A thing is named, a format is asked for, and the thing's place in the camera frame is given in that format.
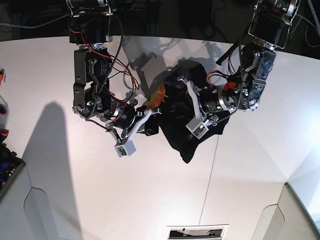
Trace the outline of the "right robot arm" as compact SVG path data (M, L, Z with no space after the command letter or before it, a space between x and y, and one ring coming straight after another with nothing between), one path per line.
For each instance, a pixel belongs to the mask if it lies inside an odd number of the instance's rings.
M124 44L124 27L119 13L134 8L132 0L68 0L71 16L68 20L69 41L79 48L74 51L73 112L86 122L99 124L111 133L118 144L135 133L153 136L159 125L146 109L136 108L134 98L139 88L131 70L119 60ZM121 99L110 89L112 71L128 76L132 91Z

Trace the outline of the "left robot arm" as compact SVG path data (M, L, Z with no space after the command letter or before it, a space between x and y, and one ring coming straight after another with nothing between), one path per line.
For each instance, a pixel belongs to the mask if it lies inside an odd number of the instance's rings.
M238 49L239 68L235 73L212 70L205 78L207 86L202 88L185 75L178 78L192 101L193 118L186 127L193 135L200 138L209 126L223 122L224 118L218 116L221 112L231 116L238 110L247 112L258 107L274 65L275 49L285 48L299 6L298 0L257 1L245 30L253 42L244 47L236 42L216 61L220 65Z

